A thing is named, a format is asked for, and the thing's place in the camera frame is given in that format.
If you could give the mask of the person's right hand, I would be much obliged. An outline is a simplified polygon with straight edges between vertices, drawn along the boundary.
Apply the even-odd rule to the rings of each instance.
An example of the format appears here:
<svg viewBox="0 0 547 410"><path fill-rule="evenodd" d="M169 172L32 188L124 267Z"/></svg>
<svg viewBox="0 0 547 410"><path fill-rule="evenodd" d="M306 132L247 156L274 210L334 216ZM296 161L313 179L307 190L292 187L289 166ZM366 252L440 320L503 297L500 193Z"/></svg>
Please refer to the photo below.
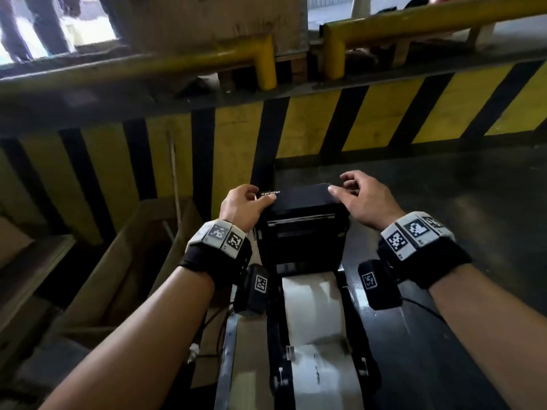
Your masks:
<svg viewBox="0 0 547 410"><path fill-rule="evenodd" d="M407 213L399 206L389 188L362 171L348 171L340 175L343 186L353 190L356 201L345 206L349 214L364 226L383 231Z"/></svg>

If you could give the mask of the person's left hand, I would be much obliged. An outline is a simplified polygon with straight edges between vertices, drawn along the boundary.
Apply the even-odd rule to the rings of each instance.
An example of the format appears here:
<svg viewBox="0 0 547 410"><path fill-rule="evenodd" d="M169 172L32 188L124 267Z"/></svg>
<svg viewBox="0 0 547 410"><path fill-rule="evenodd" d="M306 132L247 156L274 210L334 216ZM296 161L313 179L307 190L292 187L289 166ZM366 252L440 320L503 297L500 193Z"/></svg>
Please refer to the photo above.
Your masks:
<svg viewBox="0 0 547 410"><path fill-rule="evenodd" d="M251 201L259 193L258 187L250 184L240 185L229 191L221 204L218 219L228 221L245 233L257 224L264 210L255 210Z"/></svg>

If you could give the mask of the black label printer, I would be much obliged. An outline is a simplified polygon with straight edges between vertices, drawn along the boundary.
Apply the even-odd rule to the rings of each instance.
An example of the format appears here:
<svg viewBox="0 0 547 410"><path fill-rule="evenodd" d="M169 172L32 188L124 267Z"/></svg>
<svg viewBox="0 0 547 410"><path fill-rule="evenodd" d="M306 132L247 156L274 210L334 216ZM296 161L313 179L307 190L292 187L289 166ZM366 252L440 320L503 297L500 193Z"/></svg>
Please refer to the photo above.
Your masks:
<svg viewBox="0 0 547 410"><path fill-rule="evenodd" d="M342 262L349 212L328 183L268 192L275 201L254 228L262 265L280 277L336 272Z"/></svg>

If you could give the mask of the person's left forearm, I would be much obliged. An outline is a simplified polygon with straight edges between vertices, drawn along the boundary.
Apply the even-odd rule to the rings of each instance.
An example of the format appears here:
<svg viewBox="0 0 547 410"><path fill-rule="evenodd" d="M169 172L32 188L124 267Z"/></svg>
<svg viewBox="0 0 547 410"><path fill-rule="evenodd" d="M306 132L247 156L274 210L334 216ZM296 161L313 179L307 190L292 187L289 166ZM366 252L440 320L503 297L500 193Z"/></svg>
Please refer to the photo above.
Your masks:
<svg viewBox="0 0 547 410"><path fill-rule="evenodd" d="M207 273L177 267L39 410L159 410L214 291Z"/></svg>

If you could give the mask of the person's right forearm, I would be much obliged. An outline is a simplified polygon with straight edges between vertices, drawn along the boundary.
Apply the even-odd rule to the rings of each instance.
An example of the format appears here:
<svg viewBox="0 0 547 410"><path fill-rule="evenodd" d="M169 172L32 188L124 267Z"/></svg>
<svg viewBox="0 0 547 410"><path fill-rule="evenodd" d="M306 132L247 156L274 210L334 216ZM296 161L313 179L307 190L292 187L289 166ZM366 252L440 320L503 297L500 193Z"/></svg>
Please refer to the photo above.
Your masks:
<svg viewBox="0 0 547 410"><path fill-rule="evenodd" d="M472 264L429 288L461 345L512 410L547 410L547 317Z"/></svg>

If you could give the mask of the black wristband with marker tiles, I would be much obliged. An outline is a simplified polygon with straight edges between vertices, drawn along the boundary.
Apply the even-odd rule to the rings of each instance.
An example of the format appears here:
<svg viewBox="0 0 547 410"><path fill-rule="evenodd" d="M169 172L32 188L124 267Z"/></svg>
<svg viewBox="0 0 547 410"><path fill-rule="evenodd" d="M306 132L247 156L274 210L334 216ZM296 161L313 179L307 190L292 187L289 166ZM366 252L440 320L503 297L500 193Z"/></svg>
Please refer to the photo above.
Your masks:
<svg viewBox="0 0 547 410"><path fill-rule="evenodd" d="M396 280L410 280L423 290L472 263L455 235L426 212L408 213L381 231L377 254Z"/></svg>
<svg viewBox="0 0 547 410"><path fill-rule="evenodd" d="M208 274L216 288L242 286L252 256L245 232L225 220L204 223L188 241L179 267Z"/></svg>

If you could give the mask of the yellow black striped barrier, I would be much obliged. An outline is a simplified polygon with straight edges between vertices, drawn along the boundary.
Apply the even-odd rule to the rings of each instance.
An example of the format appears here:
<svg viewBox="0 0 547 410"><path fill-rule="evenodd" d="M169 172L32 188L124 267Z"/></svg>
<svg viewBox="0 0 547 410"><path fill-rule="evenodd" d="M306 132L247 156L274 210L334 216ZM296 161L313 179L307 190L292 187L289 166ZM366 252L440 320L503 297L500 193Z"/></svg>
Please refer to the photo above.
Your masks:
<svg viewBox="0 0 547 410"><path fill-rule="evenodd" d="M266 97L18 135L0 128L0 214L31 235L109 244L138 204L178 189L206 218L275 171L547 144L547 59Z"/></svg>

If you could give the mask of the thin wooden stick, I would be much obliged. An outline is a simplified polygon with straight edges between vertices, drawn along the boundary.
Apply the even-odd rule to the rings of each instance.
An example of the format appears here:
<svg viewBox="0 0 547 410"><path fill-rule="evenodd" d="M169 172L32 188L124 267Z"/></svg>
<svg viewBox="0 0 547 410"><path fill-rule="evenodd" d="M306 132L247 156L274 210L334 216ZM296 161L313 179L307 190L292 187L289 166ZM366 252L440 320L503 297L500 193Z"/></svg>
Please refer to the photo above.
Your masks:
<svg viewBox="0 0 547 410"><path fill-rule="evenodd" d="M175 201L175 214L177 219L177 231L181 229L181 204L179 198L179 189L178 189L178 177L177 177L177 160L176 160L176 150L174 144L174 135L171 131L168 132L168 144L170 152L170 161L171 161L171 172L173 178L173 188L174 188L174 201Z"/></svg>

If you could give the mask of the white label paper strip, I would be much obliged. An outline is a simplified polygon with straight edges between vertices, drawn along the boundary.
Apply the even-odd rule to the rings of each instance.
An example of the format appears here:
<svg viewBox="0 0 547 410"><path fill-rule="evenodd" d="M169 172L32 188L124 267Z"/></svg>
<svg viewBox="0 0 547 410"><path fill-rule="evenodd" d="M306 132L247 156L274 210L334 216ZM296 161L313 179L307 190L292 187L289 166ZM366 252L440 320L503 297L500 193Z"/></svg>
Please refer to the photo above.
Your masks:
<svg viewBox="0 0 547 410"><path fill-rule="evenodd" d="M333 272L282 278L295 410L365 410Z"/></svg>

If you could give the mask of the black label paper holder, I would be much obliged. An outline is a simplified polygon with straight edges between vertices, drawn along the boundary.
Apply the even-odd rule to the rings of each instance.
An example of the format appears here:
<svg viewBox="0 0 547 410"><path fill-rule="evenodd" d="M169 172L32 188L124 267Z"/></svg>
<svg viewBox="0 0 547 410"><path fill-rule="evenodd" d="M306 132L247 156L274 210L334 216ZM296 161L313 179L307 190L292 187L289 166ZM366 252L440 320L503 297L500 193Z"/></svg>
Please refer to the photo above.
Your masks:
<svg viewBox="0 0 547 410"><path fill-rule="evenodd" d="M343 264L341 263L338 271L333 273L341 292L346 320L346 334L351 356L358 372L364 409L374 410L373 396L382 384L379 366L373 358L369 338L366 334L359 310L354 303ZM294 359L294 349L289 346L282 278L271 275L268 307L266 310L270 389L274 398L275 410L295 410L293 376L291 371L291 360Z"/></svg>

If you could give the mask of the open brown cardboard box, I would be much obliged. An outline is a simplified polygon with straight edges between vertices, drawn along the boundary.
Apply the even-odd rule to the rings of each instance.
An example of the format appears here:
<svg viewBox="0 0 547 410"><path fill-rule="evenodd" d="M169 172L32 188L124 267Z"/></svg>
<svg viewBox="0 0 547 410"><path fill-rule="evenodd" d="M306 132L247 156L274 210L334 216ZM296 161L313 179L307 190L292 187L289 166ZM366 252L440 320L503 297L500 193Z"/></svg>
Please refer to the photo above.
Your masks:
<svg viewBox="0 0 547 410"><path fill-rule="evenodd" d="M191 197L140 202L56 324L56 334L98 345L160 287L202 224Z"/></svg>

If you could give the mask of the large brown cardboard box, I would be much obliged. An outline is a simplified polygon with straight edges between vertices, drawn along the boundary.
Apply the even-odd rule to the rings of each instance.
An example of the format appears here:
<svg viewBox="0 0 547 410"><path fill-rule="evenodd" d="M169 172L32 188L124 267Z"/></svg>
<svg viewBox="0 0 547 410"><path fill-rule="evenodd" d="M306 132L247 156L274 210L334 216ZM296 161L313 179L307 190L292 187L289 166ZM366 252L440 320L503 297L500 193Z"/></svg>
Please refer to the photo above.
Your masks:
<svg viewBox="0 0 547 410"><path fill-rule="evenodd" d="M142 52L197 46L270 34L277 55L302 51L307 0L108 0L121 38Z"/></svg>

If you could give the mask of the yellow steel guard rail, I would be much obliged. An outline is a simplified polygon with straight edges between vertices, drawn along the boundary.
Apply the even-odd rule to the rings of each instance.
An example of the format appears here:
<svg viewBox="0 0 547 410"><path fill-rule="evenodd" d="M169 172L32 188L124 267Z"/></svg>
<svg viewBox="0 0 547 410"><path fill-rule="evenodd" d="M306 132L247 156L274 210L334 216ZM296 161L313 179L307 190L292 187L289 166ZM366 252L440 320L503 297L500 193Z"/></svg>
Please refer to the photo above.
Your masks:
<svg viewBox="0 0 547 410"><path fill-rule="evenodd" d="M346 51L547 14L547 0L451 0L323 26L323 73L345 75Z"/></svg>
<svg viewBox="0 0 547 410"><path fill-rule="evenodd" d="M221 41L184 54L139 54L0 79L0 98L75 89L157 75L201 73L252 63L262 90L277 87L271 35Z"/></svg>

